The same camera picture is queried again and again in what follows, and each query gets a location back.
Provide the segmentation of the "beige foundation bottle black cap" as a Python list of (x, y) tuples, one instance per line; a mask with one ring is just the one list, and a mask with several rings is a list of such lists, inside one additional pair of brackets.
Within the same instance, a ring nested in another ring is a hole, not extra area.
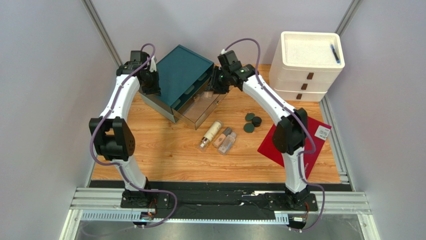
[(213, 91), (204, 91), (202, 94), (202, 98), (206, 99), (206, 100), (211, 100), (214, 96), (214, 92)]

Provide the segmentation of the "clear drawer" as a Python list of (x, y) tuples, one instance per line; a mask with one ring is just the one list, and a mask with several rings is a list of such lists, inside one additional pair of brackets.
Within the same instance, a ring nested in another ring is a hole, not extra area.
[(175, 101), (171, 109), (173, 116), (191, 129), (197, 130), (223, 101), (227, 94), (214, 94), (212, 99), (203, 99), (209, 80), (202, 85), (194, 83)]

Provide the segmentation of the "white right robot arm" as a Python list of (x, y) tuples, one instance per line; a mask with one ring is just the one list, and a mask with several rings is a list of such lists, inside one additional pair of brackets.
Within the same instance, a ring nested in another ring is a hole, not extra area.
[(246, 65), (233, 72), (215, 66), (209, 87), (215, 93), (225, 93), (231, 86), (253, 98), (270, 116), (275, 131), (274, 147), (281, 153), (285, 168), (285, 187), (288, 197), (299, 203), (309, 195), (304, 170), (304, 153), (307, 137), (307, 113), (295, 109), (280, 98), (255, 68)]

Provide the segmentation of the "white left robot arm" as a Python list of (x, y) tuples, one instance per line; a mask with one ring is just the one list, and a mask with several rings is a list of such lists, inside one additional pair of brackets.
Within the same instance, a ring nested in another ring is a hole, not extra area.
[(89, 121), (89, 151), (97, 164), (117, 169), (124, 180), (126, 200), (150, 202), (154, 190), (150, 189), (147, 177), (136, 162), (136, 140), (127, 124), (130, 107), (139, 88), (140, 82), (133, 72), (117, 76), (105, 109), (99, 117)]

